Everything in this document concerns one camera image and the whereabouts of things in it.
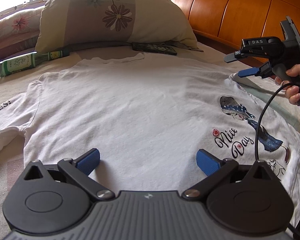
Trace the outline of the white printed t-shirt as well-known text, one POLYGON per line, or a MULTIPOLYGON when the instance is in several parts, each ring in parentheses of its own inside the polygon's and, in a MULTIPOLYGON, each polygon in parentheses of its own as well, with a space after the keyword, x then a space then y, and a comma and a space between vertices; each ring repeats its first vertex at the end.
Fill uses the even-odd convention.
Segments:
POLYGON ((300 134, 225 68, 175 56, 83 60, 48 72, 0 104, 0 150, 16 135, 23 159, 45 164, 100 151, 92 178, 114 192, 179 190, 203 178, 203 148, 220 159, 265 160, 300 220, 300 134))

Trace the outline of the orange wooden headboard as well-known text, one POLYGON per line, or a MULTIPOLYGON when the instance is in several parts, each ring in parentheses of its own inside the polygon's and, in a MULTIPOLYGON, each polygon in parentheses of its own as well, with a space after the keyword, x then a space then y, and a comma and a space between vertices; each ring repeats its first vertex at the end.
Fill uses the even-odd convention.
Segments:
POLYGON ((238 50, 244 38, 283 38, 289 16, 300 34, 300 0, 171 0, 198 36, 238 50))

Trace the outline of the green cartoon phone case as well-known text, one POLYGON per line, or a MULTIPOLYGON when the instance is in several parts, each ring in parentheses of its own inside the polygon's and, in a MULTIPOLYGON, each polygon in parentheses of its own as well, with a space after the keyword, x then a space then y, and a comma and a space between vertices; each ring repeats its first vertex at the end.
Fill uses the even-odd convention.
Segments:
POLYGON ((166 46, 166 45, 133 42, 132 49, 134 51, 142 51, 142 52, 147 52, 147 53, 157 53, 157 54, 166 54, 166 55, 177 56, 177 52, 173 48, 166 46))

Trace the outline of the green glass bottle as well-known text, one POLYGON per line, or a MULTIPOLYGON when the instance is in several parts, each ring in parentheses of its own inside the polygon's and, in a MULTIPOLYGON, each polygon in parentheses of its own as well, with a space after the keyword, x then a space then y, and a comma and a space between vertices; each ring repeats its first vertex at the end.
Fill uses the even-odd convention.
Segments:
POLYGON ((0 61, 0 77, 5 77, 17 72, 38 67, 46 61, 52 61, 69 56, 66 49, 52 51, 49 53, 31 52, 0 61))

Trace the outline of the pink folded quilt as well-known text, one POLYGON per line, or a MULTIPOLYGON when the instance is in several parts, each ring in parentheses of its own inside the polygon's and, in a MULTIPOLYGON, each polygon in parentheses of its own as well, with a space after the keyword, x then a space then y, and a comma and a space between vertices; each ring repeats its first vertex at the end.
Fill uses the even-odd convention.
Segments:
POLYGON ((42 9, 26 9, 0 19, 0 61, 35 47, 42 9))

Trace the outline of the floral beige pillow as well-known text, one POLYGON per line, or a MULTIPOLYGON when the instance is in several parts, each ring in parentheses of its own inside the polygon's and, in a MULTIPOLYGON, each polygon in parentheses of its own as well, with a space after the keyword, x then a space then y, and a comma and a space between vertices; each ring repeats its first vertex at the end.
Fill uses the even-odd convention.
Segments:
POLYGON ((36 51, 95 42, 165 43, 198 50, 187 17, 170 0, 47 0, 36 51))

